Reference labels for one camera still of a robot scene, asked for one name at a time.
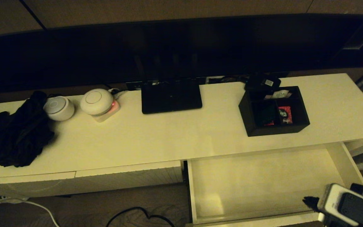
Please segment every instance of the red packet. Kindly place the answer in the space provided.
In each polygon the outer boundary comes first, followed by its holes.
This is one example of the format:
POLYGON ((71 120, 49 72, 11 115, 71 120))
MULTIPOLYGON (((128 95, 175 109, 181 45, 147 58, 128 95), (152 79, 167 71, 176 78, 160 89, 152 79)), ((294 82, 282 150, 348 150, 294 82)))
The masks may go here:
POLYGON ((281 124, 292 124, 292 115, 290 106, 278 107, 279 116, 281 118, 281 124))

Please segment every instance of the sticker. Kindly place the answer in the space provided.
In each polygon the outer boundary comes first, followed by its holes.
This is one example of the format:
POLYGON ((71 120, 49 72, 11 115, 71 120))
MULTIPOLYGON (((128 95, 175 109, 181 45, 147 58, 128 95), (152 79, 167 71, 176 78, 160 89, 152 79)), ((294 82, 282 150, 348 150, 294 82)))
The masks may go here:
POLYGON ((272 99, 281 99, 281 98, 285 98, 286 95, 288 94, 288 90, 280 90, 280 91, 276 91, 274 92, 273 96, 271 97, 272 99))
POLYGON ((272 82, 271 80, 268 80, 268 79, 266 79, 264 83, 270 87, 273 86, 273 84, 274 84, 274 82, 272 82))

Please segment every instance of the desk drawer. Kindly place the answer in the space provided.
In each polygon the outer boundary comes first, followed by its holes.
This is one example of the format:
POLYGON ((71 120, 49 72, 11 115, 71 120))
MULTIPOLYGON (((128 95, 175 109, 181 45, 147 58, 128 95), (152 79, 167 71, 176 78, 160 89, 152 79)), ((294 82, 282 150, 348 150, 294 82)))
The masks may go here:
POLYGON ((187 165, 195 227, 315 221, 303 197, 321 196, 330 183, 363 184, 343 143, 195 159, 187 165))

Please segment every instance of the black storage box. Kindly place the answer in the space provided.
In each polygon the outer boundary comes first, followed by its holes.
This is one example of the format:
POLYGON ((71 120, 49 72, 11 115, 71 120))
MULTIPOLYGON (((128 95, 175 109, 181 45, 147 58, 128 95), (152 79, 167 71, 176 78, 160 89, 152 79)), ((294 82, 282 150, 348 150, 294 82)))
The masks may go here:
POLYGON ((239 104, 240 114, 245 124, 247 135, 263 136, 299 132, 310 125, 298 86, 279 87, 270 90, 247 90, 239 104), (288 90, 291 95, 285 98, 271 99, 274 92, 288 90), (291 108, 291 124, 282 118, 279 107, 291 108))

